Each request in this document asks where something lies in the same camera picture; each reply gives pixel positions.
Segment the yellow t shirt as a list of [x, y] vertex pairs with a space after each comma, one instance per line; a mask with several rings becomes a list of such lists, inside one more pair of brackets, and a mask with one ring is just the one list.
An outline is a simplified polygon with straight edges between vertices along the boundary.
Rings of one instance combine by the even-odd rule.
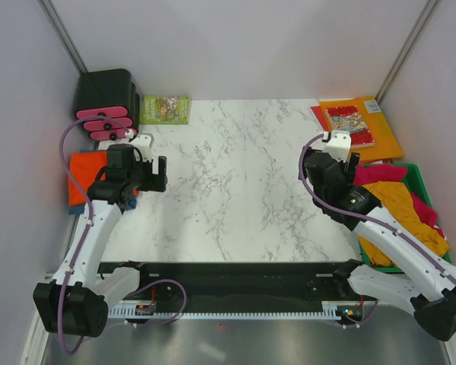
[[363, 185], [389, 210], [405, 229], [443, 258], [450, 249], [437, 213], [426, 205], [403, 182], [374, 182]]

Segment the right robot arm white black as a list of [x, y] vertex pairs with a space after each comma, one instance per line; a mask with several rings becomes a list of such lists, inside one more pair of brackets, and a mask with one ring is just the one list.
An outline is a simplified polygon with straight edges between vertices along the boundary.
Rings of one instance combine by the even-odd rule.
[[382, 300], [409, 313], [432, 337], [450, 340], [456, 333], [456, 266], [405, 229], [368, 189], [350, 183], [346, 167], [305, 146], [299, 180], [324, 214], [379, 248], [407, 277], [351, 262], [351, 271], [333, 280], [334, 293], [345, 300], [355, 294]]

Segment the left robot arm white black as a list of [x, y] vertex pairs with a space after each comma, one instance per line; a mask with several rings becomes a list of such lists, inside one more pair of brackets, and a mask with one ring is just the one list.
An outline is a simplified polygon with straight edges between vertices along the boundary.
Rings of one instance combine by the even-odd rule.
[[139, 192], [165, 192], [167, 159], [143, 159], [132, 144], [113, 144], [106, 151], [103, 177], [87, 191], [78, 231], [58, 270], [48, 283], [38, 283], [33, 301], [49, 333], [98, 337], [106, 326], [107, 314], [131, 294], [143, 299], [151, 291], [151, 280], [140, 266], [126, 262], [104, 280], [97, 273], [106, 244], [125, 211]]

